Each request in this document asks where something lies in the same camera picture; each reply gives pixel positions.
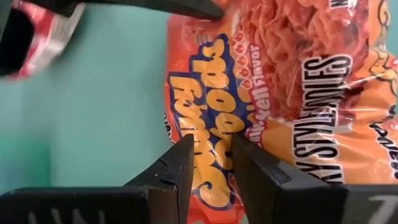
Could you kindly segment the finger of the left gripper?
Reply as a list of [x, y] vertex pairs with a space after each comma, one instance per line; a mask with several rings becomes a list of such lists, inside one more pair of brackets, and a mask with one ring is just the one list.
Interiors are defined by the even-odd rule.
[[27, 14], [11, 9], [1, 39], [1, 76], [18, 72], [27, 57], [34, 37], [34, 25]]
[[224, 10], [211, 0], [28, 0], [57, 14], [70, 17], [79, 4], [136, 6], [155, 11], [218, 21]]

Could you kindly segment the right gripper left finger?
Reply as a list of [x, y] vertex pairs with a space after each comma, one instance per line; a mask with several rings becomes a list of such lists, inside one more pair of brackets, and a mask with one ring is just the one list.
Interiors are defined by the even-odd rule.
[[125, 184], [146, 191], [149, 224], [187, 224], [193, 157], [194, 137], [188, 134]]

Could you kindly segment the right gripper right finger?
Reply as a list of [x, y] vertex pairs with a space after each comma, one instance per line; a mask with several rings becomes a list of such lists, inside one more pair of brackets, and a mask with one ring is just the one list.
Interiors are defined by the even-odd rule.
[[231, 150], [249, 223], [341, 223], [346, 193], [278, 159], [240, 134]]

